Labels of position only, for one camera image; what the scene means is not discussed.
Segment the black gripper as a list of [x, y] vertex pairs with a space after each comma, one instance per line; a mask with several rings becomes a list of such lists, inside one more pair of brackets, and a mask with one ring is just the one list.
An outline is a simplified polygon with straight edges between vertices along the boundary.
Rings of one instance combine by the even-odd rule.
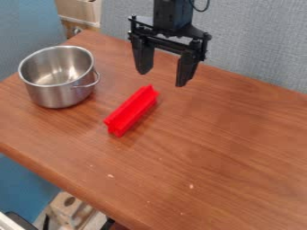
[[193, 26], [193, 12], [203, 13], [195, 0], [153, 0], [151, 17], [132, 14], [128, 18], [136, 70], [144, 75], [153, 67], [155, 49], [181, 55], [177, 61], [176, 83], [185, 86], [193, 78], [199, 61], [207, 56], [207, 43], [211, 35]]

